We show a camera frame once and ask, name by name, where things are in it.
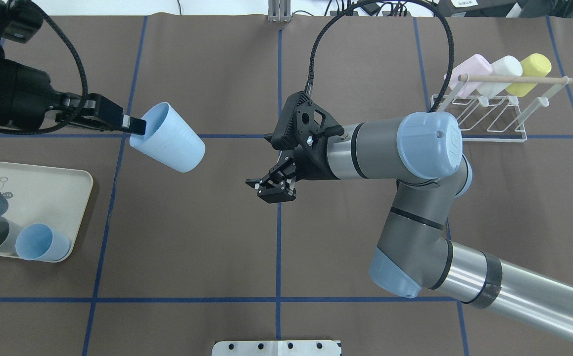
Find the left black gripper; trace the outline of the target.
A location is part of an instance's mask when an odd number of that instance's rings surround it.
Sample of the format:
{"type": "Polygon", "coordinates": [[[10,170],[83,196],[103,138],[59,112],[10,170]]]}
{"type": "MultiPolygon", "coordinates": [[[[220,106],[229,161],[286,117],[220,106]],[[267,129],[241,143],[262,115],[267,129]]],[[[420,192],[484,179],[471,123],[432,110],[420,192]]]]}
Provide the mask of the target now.
{"type": "Polygon", "coordinates": [[[52,88],[49,75],[10,59],[0,58],[0,131],[43,134],[47,113],[55,111],[57,126],[144,135],[147,121],[124,115],[122,107],[101,94],[84,95],[52,88]]]}

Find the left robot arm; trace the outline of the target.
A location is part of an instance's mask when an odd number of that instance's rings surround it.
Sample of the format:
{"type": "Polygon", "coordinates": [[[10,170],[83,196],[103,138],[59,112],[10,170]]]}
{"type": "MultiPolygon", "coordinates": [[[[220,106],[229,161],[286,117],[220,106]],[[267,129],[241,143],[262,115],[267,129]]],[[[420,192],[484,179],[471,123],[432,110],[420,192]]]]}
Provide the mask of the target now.
{"type": "MultiPolygon", "coordinates": [[[[78,71],[65,48],[23,49],[8,43],[5,50],[8,58],[47,72],[57,90],[79,92],[78,71]]],[[[129,108],[137,52],[137,45],[80,49],[90,90],[129,108]]],[[[95,182],[78,237],[81,243],[103,239],[121,148],[121,138],[113,133],[101,137],[99,132],[71,128],[56,131],[53,137],[0,135],[0,161],[90,172],[95,182]]]]}

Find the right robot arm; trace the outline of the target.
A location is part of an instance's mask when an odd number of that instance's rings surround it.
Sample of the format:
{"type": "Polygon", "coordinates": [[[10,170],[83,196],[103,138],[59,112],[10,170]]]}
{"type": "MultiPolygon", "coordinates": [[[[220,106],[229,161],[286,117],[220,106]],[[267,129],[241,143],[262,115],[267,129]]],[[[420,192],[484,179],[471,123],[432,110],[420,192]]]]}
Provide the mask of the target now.
{"type": "MultiPolygon", "coordinates": [[[[573,285],[573,112],[533,118],[525,143],[472,142],[474,182],[453,241],[573,285]]],[[[236,341],[332,339],[345,356],[573,356],[573,345],[423,289],[394,297],[367,275],[390,180],[310,182],[279,207],[277,295],[236,341]]]]}

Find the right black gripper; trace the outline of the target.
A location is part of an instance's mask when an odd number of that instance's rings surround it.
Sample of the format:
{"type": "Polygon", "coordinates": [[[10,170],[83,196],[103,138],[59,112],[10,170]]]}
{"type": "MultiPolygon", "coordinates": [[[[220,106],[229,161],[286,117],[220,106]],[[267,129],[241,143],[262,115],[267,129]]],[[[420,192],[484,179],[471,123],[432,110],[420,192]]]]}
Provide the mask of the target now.
{"type": "Polygon", "coordinates": [[[257,189],[257,196],[266,203],[283,203],[296,199],[295,181],[339,179],[328,164],[327,143],[315,143],[312,147],[298,145],[282,153],[269,172],[262,178],[246,179],[245,184],[257,189]]]}

